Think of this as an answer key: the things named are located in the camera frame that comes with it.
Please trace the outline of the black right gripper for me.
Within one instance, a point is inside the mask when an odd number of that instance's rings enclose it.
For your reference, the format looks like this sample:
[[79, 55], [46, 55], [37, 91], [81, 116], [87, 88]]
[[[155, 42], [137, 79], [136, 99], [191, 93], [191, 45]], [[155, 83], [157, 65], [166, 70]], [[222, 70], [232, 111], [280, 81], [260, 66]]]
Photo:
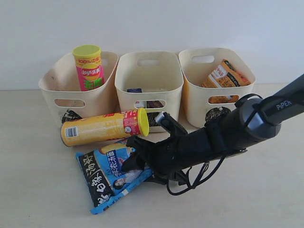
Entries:
[[151, 142], [138, 136], [128, 138], [126, 145], [135, 149], [121, 167], [121, 171], [143, 171], [150, 168], [153, 182], [190, 185], [184, 169], [209, 161], [209, 134], [205, 128], [183, 136], [169, 136], [159, 142]]

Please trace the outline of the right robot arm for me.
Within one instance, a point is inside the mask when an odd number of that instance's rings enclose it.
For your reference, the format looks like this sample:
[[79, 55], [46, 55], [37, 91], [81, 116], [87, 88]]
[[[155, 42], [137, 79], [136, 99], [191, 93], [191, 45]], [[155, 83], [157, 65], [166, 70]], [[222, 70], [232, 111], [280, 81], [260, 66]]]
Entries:
[[191, 133], [167, 112], [155, 121], [169, 133], [160, 142], [150, 142], [136, 135], [126, 145], [134, 152], [122, 164], [121, 170], [143, 170], [148, 167], [154, 182], [168, 185], [176, 181], [187, 190], [206, 182], [209, 162], [244, 153], [248, 147], [275, 137], [281, 123], [304, 111], [304, 78], [298, 77], [267, 98], [256, 94], [243, 96], [235, 109], [220, 112]]

